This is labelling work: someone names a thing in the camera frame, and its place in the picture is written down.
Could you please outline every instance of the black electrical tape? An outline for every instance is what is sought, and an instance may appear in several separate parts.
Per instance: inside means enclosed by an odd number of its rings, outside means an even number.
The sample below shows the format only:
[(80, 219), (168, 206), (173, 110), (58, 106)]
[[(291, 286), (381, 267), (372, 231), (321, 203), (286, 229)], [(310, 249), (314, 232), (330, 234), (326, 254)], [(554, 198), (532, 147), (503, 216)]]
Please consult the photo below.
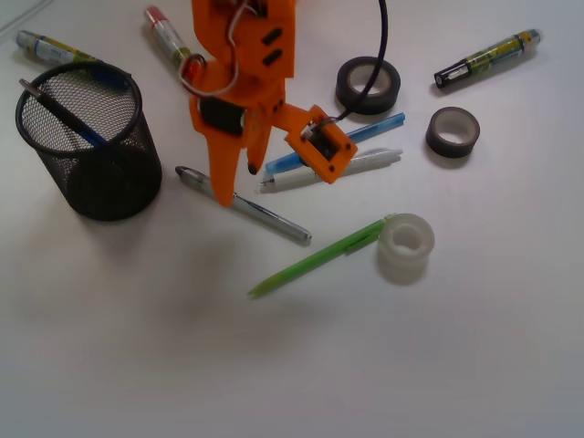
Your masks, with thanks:
[[(376, 62), (376, 57), (355, 57), (340, 68), (337, 75), (337, 99), (345, 107), (349, 107), (360, 94), (360, 91), (351, 85), (351, 81), (354, 82), (358, 75), (365, 75), (364, 78), (361, 78), (364, 79), (363, 84), (365, 84), (373, 72)], [(375, 94), (370, 92), (355, 108), (354, 112), (373, 116), (390, 110), (398, 99), (401, 85), (402, 79), (398, 70), (389, 62), (383, 61), (374, 86), (380, 92)]]
[[(457, 134), (463, 142), (448, 141), (440, 135), (441, 132)], [(438, 155), (462, 158), (473, 151), (480, 134), (481, 127), (475, 116), (466, 109), (448, 107), (438, 110), (432, 116), (426, 132), (426, 142)]]

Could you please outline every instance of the green mechanical pencil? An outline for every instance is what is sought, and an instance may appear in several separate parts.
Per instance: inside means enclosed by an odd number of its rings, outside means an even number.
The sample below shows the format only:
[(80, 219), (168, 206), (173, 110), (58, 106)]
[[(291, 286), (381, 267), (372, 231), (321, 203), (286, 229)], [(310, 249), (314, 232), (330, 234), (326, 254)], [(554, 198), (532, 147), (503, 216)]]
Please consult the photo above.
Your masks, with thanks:
[(259, 285), (250, 290), (247, 295), (251, 298), (264, 297), (292, 280), (307, 274), (317, 267), (325, 265), (327, 262), (338, 256), (352, 253), (361, 249), (363, 246), (375, 242), (379, 238), (383, 226), (392, 216), (393, 214), (385, 216), (383, 219), (366, 226), (357, 233), (339, 240), (336, 244), (327, 246), (325, 249), (318, 251), (314, 255), (278, 272), (270, 278), (262, 281)]

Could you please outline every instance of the wire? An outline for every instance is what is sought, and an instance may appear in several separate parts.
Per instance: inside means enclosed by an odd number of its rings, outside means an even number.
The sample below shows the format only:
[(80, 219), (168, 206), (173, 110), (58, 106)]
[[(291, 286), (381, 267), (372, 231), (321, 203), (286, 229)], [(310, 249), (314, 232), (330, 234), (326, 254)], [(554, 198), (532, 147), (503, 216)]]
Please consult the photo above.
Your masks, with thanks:
[(373, 85), (375, 84), (375, 81), (377, 80), (377, 77), (380, 74), (381, 66), (383, 65), (383, 59), (385, 58), (385, 50), (387, 49), (389, 25), (388, 25), (388, 18), (387, 18), (387, 4), (385, 3), (385, 0), (380, 0), (380, 10), (381, 10), (380, 53), (377, 56), (377, 62), (375, 63), (375, 68), (373, 69), (373, 72), (371, 73), (371, 76), (369, 78), (369, 81), (367, 82), (367, 85), (365, 85), (365, 88), (359, 94), (359, 96), (353, 101), (353, 103), (350, 104), (347, 108), (345, 108), (345, 110), (339, 116), (337, 116), (335, 118), (329, 118), (329, 119), (324, 120), (323, 122), (320, 123), (320, 125), (319, 125), (320, 127), (327, 125), (329, 123), (336, 123), (338, 121), (341, 121), (341, 120), (345, 119), (347, 116), (349, 116), (351, 113), (355, 112), (355, 109), (361, 104), (361, 102), (367, 97), (367, 95), (369, 94), (369, 92), (373, 88)]
[(181, 81), (182, 86), (185, 87), (187, 89), (187, 91), (189, 91), (194, 96), (196, 96), (198, 98), (210, 98), (212, 96), (219, 96), (221, 94), (225, 94), (227, 91), (232, 89), (233, 86), (235, 85), (235, 83), (237, 82), (237, 80), (239, 78), (239, 64), (237, 63), (237, 53), (235, 51), (236, 45), (235, 45), (235, 41), (234, 41), (234, 31), (235, 31), (235, 27), (237, 26), (237, 22), (239, 22), (241, 15), (244, 13), (244, 11), (247, 7), (247, 2), (248, 2), (248, 0), (242, 0), (241, 2), (239, 2), (237, 9), (235, 9), (234, 14), (231, 17), (231, 20), (229, 21), (229, 25), (227, 26), (226, 38), (227, 38), (227, 42), (229, 43), (229, 46), (231, 47), (231, 57), (232, 57), (232, 61), (233, 61), (233, 75), (231, 77), (231, 81), (229, 82), (229, 84), (227, 84), (226, 87), (224, 87), (222, 89), (218, 89), (216, 91), (201, 91), (199, 89), (196, 89), (184, 77), (184, 73), (186, 72), (186, 69), (191, 65), (191, 63), (193, 62), (193, 59), (196, 57), (196, 55), (191, 55), (190, 57), (188, 57), (182, 61), (181, 66), (179, 67), (179, 80)]

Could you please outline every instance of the mesh pen cup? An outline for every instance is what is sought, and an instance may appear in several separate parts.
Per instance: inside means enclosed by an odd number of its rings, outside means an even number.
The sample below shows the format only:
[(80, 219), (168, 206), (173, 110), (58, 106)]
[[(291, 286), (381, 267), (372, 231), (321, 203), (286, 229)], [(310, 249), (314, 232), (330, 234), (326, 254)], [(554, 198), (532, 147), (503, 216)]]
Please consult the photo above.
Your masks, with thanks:
[(146, 208), (160, 190), (161, 163), (140, 89), (127, 73), (101, 62), (52, 68), (31, 84), (73, 112), (106, 143), (94, 146), (25, 91), (16, 126), (65, 199), (79, 214), (117, 221)]

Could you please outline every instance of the orange robotic gripper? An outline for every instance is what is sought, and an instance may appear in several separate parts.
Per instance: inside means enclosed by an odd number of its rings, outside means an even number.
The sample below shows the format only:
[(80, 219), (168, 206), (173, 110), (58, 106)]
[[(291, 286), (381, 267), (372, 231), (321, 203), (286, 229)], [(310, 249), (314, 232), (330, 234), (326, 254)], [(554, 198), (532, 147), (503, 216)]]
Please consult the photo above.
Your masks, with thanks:
[[(306, 111), (286, 104), (285, 80), (294, 76), (296, 0), (248, 0), (233, 29), (228, 29), (242, 0), (192, 0), (194, 31), (215, 58), (201, 65), (193, 87), (211, 93), (237, 81), (225, 93), (193, 96), (194, 128), (207, 139), (211, 183), (217, 201), (233, 201), (239, 153), (247, 149), (248, 169), (256, 174), (266, 155), (272, 127), (327, 183), (349, 165), (357, 146), (329, 117), (313, 106)], [(307, 135), (307, 127), (320, 126)]]

